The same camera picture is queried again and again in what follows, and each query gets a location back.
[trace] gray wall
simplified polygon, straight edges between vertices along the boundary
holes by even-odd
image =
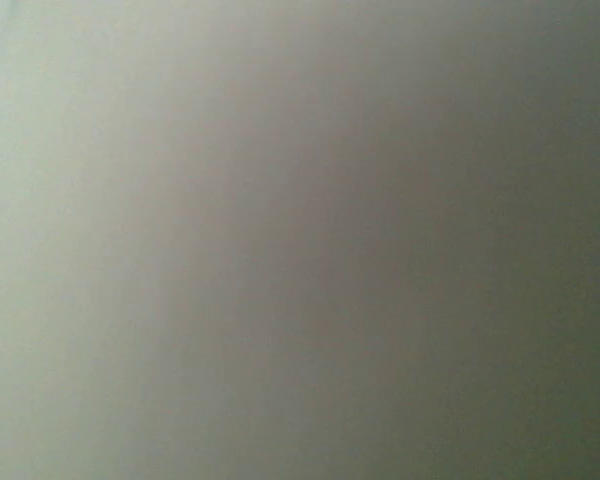
[[[600,478],[600,0],[21,7],[0,480]]]

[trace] gray surface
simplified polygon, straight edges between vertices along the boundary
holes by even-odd
[[[0,480],[600,478],[600,1],[234,3],[23,5]]]

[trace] plain wall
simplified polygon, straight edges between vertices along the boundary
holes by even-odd
[[[20,7],[0,480],[600,478],[600,0]]]

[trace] blurry background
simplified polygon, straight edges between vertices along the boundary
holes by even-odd
[[[32,0],[0,480],[600,478],[600,0]]]

